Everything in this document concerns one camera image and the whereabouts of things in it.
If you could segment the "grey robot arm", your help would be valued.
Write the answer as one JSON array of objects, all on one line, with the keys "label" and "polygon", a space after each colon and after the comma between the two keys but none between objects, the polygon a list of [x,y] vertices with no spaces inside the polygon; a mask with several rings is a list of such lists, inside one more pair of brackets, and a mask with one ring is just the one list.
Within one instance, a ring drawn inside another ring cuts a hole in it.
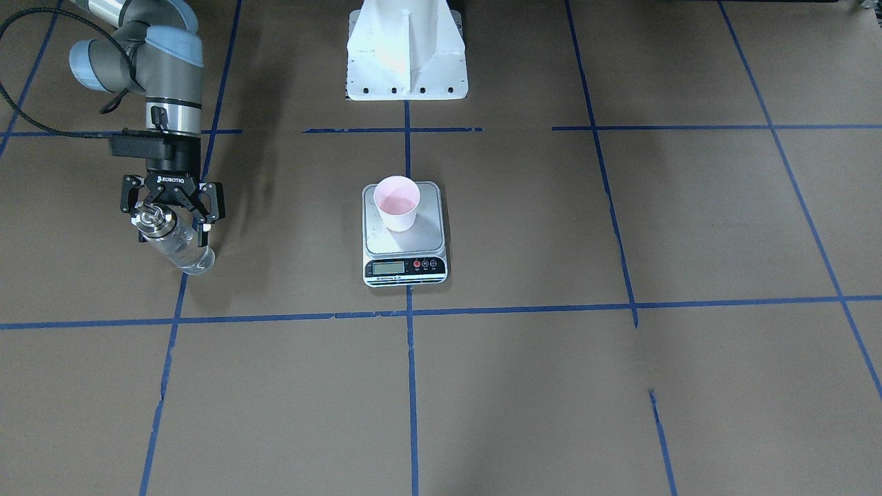
[{"label": "grey robot arm", "polygon": [[123,180],[120,208],[134,216],[139,200],[188,210],[198,246],[225,217],[223,186],[204,183],[201,159],[203,44],[185,1],[79,1],[79,9],[114,28],[109,37],[70,48],[69,65],[84,87],[145,97],[145,129],[110,139],[111,154],[143,159],[145,178]]}]

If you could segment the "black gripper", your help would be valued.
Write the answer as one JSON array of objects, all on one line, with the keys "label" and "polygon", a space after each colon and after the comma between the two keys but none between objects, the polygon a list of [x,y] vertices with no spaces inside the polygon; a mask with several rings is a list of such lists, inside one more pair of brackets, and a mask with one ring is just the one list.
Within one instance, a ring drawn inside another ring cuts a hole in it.
[{"label": "black gripper", "polygon": [[145,133],[148,141],[146,179],[125,175],[121,183],[120,211],[136,226],[136,204],[141,189],[146,187],[144,201],[177,207],[194,207],[196,242],[209,245],[212,226],[225,217],[225,195],[222,183],[201,183],[199,175],[199,137],[176,133]]}]

